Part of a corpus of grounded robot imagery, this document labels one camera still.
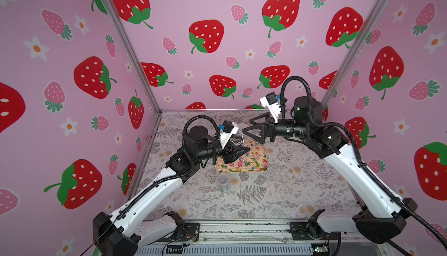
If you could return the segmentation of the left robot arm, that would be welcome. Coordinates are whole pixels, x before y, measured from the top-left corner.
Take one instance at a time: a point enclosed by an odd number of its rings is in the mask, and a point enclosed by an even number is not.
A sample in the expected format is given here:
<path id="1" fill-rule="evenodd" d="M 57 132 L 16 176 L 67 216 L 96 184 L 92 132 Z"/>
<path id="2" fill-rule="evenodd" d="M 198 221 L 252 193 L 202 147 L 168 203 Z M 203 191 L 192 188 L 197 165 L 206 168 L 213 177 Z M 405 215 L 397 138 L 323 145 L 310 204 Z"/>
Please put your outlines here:
<path id="1" fill-rule="evenodd" d="M 185 221 L 174 211 L 161 218 L 146 221 L 151 213 L 172 192 L 184 185 L 206 163 L 234 163 L 249 148 L 236 145 L 237 123 L 218 125 L 211 117 L 198 115 L 188 120 L 182 133 L 181 146 L 162 171 L 142 191 L 110 214 L 99 213 L 93 219 L 93 246 L 102 256 L 133 256 L 137 250 L 160 240 L 191 240 Z"/>

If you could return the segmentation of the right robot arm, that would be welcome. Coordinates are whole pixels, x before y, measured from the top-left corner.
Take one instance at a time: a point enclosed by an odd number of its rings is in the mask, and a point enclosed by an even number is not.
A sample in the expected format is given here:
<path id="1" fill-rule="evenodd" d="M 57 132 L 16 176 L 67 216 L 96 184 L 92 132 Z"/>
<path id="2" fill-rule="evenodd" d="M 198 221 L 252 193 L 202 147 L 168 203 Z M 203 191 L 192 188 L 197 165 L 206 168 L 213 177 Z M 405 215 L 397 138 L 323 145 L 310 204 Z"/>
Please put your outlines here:
<path id="1" fill-rule="evenodd" d="M 358 214 L 318 210 L 308 221 L 314 238 L 323 233 L 357 233 L 375 244 L 388 243 L 403 255 L 407 252 L 393 242 L 406 226 L 406 219 L 414 218 L 422 224 L 443 247 L 446 238 L 416 213 L 417 204 L 403 199 L 392 191 L 362 160 L 355 137 L 336 122 L 321 123 L 315 119 L 314 108 L 321 103 L 314 100 L 304 78 L 291 76 L 281 87 L 279 95 L 270 93 L 261 99 L 268 112 L 262 114 L 263 123 L 254 117 L 243 134 L 263 144 L 277 137 L 305 145 L 336 169 L 349 186 L 360 196 L 363 206 Z"/>

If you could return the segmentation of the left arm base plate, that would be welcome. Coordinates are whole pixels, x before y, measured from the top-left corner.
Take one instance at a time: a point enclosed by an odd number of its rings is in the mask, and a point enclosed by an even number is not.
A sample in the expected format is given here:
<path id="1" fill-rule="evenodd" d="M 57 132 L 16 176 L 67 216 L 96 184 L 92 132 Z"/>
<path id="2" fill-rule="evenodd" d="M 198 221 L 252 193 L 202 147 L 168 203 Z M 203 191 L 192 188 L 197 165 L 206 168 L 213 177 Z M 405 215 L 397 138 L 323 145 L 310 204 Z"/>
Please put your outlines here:
<path id="1" fill-rule="evenodd" d="M 167 242 L 175 240 L 180 242 L 188 242 L 190 240 L 195 241 L 198 239 L 199 234 L 200 234 L 200 223 L 186 222 L 183 225 L 177 226 L 177 228 L 172 233 L 157 240 L 157 242 Z"/>

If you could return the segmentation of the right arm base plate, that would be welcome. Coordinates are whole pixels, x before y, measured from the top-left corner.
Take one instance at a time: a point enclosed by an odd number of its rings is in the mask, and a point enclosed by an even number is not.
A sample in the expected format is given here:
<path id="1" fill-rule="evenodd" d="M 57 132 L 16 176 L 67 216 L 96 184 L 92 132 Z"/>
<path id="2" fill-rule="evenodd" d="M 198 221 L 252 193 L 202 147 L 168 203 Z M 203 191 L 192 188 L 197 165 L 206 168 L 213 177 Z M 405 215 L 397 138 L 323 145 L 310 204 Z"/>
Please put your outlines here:
<path id="1" fill-rule="evenodd" d="M 309 224 L 308 222 L 291 222 L 290 234 L 293 240 L 337 240 L 337 233 L 326 233 L 320 227 L 315 224 Z"/>

